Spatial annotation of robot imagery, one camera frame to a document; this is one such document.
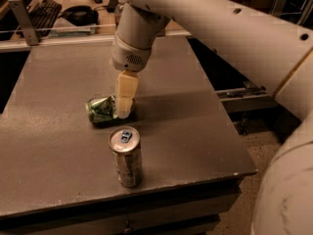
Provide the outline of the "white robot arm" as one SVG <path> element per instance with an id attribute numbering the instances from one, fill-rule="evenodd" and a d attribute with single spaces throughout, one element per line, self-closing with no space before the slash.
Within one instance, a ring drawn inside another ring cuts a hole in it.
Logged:
<path id="1" fill-rule="evenodd" d="M 298 117 L 259 188 L 251 235 L 313 235 L 311 30 L 229 0 L 126 0 L 112 46 L 120 71 L 141 71 L 174 20 Z"/>

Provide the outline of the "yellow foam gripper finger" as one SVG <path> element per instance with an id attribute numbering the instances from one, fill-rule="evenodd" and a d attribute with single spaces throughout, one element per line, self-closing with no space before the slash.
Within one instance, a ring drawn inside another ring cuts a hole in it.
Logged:
<path id="1" fill-rule="evenodd" d="M 115 88 L 115 106 L 119 118 L 129 117 L 138 84 L 139 78 L 134 71 L 124 70 L 118 75 Z"/>

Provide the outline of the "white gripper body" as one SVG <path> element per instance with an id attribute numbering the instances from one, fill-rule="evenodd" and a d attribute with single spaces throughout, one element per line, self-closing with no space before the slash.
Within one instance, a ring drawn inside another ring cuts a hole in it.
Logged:
<path id="1" fill-rule="evenodd" d="M 111 59 L 119 71 L 141 71 L 147 65 L 152 49 L 138 49 L 126 44 L 116 35 L 113 39 Z"/>

